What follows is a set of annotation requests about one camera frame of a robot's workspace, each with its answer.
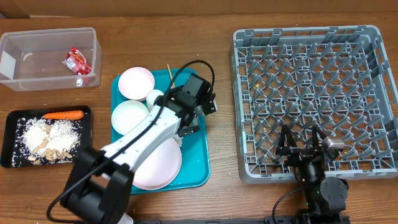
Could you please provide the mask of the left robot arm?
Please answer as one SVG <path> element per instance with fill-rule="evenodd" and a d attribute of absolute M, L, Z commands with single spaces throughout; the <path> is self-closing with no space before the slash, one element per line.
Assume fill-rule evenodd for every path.
<path fill-rule="evenodd" d="M 192 123 L 197 116 L 216 110 L 210 91 L 166 91 L 146 118 L 118 141 L 80 153 L 58 202 L 82 223 L 133 223 L 126 209 L 136 170 L 166 140 L 196 132 Z"/>

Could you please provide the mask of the wooden skewer stick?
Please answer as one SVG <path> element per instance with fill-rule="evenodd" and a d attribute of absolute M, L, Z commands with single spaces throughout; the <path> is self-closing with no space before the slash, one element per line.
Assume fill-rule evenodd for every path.
<path fill-rule="evenodd" d="M 168 71 L 169 71 L 170 84 L 172 85 L 171 88 L 175 88 L 175 84 L 174 84 L 174 81 L 173 81 L 174 76 L 173 76 L 173 74 L 172 74 L 172 71 L 171 71 L 171 69 L 170 69 L 169 64 L 167 64 L 167 69 L 168 69 Z"/>

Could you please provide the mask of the pink round plate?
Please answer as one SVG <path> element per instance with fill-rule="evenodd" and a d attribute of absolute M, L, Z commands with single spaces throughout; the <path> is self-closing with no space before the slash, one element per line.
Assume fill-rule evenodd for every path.
<path fill-rule="evenodd" d="M 158 190 L 174 180 L 182 165 L 182 152 L 174 138 L 163 142 L 139 166 L 133 186 L 142 190 Z"/>

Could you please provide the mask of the white paper cup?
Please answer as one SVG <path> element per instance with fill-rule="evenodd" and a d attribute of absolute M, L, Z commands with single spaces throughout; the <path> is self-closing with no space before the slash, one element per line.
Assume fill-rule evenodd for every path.
<path fill-rule="evenodd" d="M 152 110 L 153 105 L 155 103 L 155 100 L 158 96 L 162 96 L 164 93 L 160 90 L 151 90 L 150 92 L 148 92 L 147 96 L 146 96 L 146 103 L 147 103 L 147 108 L 149 111 Z"/>

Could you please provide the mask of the pink bowl with food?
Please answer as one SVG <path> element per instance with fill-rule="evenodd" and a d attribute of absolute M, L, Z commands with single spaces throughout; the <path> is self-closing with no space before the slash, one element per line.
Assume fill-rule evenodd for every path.
<path fill-rule="evenodd" d="M 118 81 L 118 88 L 122 96 L 136 101 L 144 101 L 147 94 L 154 89 L 154 86 L 153 74 L 143 67 L 127 69 Z"/>

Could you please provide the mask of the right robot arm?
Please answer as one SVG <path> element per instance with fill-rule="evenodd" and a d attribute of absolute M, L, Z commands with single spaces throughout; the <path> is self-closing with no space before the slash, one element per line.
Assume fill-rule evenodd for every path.
<path fill-rule="evenodd" d="M 278 156 L 285 156 L 284 164 L 292 167 L 297 189 L 281 196 L 272 209 L 273 223 L 349 223 L 349 217 L 341 215 L 346 210 L 349 185 L 346 180 L 325 175 L 328 163 L 334 161 L 343 151 L 344 142 L 327 136 L 317 125 L 312 126 L 312 145 L 298 147 L 285 124 L 282 126 L 276 149 Z M 277 206 L 296 192 L 305 194 L 305 209 L 297 210 L 294 216 L 277 217 Z"/>

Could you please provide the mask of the red foil wrapper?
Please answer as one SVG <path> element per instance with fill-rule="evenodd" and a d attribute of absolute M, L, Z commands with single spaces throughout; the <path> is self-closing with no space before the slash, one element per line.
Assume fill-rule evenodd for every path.
<path fill-rule="evenodd" d="M 63 64 L 75 75 L 87 75 L 91 72 L 91 67 L 88 65 L 86 58 L 76 47 L 72 47 L 68 51 Z"/>

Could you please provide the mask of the orange carrot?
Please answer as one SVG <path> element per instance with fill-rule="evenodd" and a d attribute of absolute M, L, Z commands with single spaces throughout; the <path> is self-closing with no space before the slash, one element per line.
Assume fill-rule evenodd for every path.
<path fill-rule="evenodd" d="M 45 119 L 67 119 L 67 120 L 79 120 L 84 117 L 84 112 L 81 110 L 73 110 L 73 111 L 62 111 L 55 113 L 47 113 L 43 115 Z"/>

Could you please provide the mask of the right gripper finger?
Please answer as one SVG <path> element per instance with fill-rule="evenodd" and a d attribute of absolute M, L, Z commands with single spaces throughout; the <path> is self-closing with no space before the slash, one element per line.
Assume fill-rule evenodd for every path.
<path fill-rule="evenodd" d="M 312 126 L 312 146 L 313 149 L 318 149 L 319 139 L 324 140 L 326 138 L 326 134 L 317 126 Z"/>
<path fill-rule="evenodd" d="M 289 127 L 286 124 L 283 124 L 280 132 L 279 142 L 277 144 L 277 149 L 287 149 L 290 147 L 297 147 L 297 145 Z"/>

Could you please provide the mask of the pale green bowl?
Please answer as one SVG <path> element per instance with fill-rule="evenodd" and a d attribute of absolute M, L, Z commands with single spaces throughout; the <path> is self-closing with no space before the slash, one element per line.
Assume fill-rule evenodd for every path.
<path fill-rule="evenodd" d="M 145 104 L 140 101 L 127 100 L 115 107 L 111 115 L 111 124 L 113 129 L 125 135 L 149 114 Z"/>

